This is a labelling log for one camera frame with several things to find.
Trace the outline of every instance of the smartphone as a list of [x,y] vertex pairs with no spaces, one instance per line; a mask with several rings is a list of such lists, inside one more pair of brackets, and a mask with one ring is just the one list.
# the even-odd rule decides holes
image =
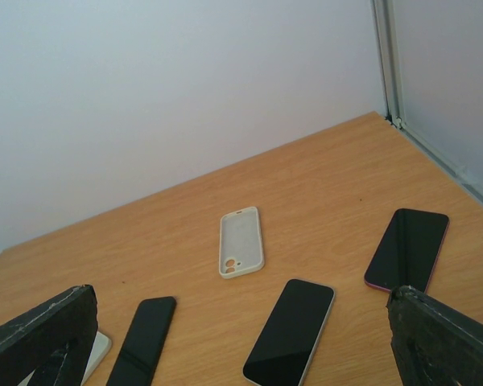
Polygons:
[[365,272],[365,283],[387,292],[400,285],[425,292],[448,225],[449,218],[441,213],[398,209]]
[[170,296],[139,303],[107,386],[152,384],[175,305]]
[[259,386],[299,386],[335,298],[334,289],[290,280],[270,313],[243,376]]
[[224,279],[263,268],[263,243],[256,207],[246,207],[221,218],[218,272]]

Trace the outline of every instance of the wood grain surface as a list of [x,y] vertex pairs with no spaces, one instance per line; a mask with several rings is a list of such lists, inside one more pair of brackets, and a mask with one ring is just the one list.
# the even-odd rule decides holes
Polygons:
[[[222,279],[219,221],[259,208],[265,267]],[[6,250],[0,325],[92,284],[113,348],[89,379],[105,384],[136,306],[177,308],[154,384],[247,384],[242,366],[285,283],[336,289],[306,385],[400,384],[387,294],[363,274],[394,211],[449,215],[428,293],[483,323],[483,208],[376,113]]]

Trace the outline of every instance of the transparent phone case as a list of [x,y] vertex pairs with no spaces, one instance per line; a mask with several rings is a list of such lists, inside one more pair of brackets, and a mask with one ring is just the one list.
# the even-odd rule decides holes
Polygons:
[[224,279],[263,268],[265,259],[256,207],[247,207],[222,217],[219,262],[218,271]]

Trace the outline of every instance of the pink phone edge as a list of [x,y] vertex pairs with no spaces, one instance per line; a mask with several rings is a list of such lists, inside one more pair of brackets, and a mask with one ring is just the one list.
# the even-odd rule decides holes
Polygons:
[[[449,219],[449,216],[448,216],[448,224],[445,227],[445,232],[444,232],[444,235],[442,236],[442,241],[440,242],[440,246],[438,247],[438,252],[436,253],[435,261],[433,261],[433,267],[431,268],[431,272],[429,273],[429,278],[427,279],[426,288],[423,291],[425,294],[427,293],[427,289],[429,288],[429,283],[431,283],[431,279],[433,278],[433,272],[435,272],[436,263],[438,262],[438,258],[440,256],[440,252],[442,251],[442,245],[444,245],[445,237],[448,234],[449,222],[450,222],[450,219]],[[376,290],[385,291],[388,294],[391,291],[391,289],[387,289],[385,287],[381,287],[379,285],[375,285],[375,284],[372,284],[372,283],[368,282],[365,279],[365,275],[363,276],[363,281],[365,282],[365,284],[367,284],[367,286],[369,286],[371,288],[375,288]]]

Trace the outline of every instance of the phone screen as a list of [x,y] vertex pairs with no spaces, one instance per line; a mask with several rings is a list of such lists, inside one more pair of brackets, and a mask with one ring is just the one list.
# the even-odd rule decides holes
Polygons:
[[448,228],[440,213],[398,209],[385,231],[365,282],[381,290],[411,285],[426,291]]
[[297,279],[284,287],[243,367],[260,386],[297,386],[303,380],[335,293]]
[[170,296],[139,303],[107,386],[152,384],[175,305]]

